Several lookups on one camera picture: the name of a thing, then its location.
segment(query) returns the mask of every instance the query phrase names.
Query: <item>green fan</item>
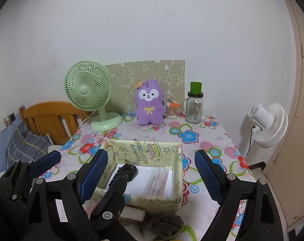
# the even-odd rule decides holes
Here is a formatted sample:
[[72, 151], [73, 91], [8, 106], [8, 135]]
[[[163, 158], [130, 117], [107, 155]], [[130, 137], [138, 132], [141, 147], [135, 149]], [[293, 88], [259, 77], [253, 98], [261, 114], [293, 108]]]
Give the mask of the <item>green fan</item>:
[[65, 76], [64, 89], [69, 101], [83, 111], [99, 111], [90, 127], [95, 131], [109, 130], [123, 121], [118, 113], [105, 112], [111, 98], [111, 77], [108, 70], [96, 63], [82, 61], [73, 65]]

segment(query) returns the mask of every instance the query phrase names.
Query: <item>storage box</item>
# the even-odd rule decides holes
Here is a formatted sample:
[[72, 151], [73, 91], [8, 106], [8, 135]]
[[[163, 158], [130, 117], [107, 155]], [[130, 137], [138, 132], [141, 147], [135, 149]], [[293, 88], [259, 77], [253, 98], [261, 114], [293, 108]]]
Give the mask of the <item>storage box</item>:
[[98, 183], [93, 199], [100, 200], [106, 193], [103, 189], [117, 163], [137, 166], [166, 167], [173, 170], [173, 197], [143, 197], [124, 195], [128, 206], [144, 209], [148, 214], [176, 215], [183, 198], [182, 147], [179, 143], [148, 142], [138, 140], [105, 141], [101, 147], [108, 153], [108, 163]]

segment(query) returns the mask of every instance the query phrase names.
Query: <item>purple plush toy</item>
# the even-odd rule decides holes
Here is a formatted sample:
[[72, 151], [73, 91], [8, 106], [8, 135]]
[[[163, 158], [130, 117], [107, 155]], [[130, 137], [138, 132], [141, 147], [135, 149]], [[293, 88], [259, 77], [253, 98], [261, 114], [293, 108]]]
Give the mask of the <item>purple plush toy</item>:
[[157, 80], [150, 79], [138, 88], [134, 101], [137, 105], [135, 115], [138, 125], [161, 125], [166, 107], [162, 105], [163, 91]]

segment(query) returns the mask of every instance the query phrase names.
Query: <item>fan stand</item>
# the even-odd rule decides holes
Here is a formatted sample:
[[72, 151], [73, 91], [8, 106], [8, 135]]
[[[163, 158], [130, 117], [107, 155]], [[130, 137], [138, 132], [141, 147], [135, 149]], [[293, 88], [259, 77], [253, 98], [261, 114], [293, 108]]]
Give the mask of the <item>fan stand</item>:
[[104, 130], [110, 130], [118, 125], [120, 125], [123, 121], [123, 118], [121, 115], [115, 112], [105, 112], [105, 106], [100, 107], [99, 109], [99, 116], [95, 117], [90, 127], [94, 131], [104, 131]]

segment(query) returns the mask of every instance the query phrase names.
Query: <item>yellow bow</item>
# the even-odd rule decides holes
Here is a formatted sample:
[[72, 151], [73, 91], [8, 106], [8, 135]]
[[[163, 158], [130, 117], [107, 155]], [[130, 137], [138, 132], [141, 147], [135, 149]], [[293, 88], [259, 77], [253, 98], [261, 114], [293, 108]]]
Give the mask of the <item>yellow bow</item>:
[[150, 108], [145, 107], [144, 110], [147, 110], [147, 113], [146, 113], [146, 114], [149, 114], [149, 113], [153, 114], [151, 110], [154, 110], [154, 107], [153, 107], [153, 106], [150, 107]]

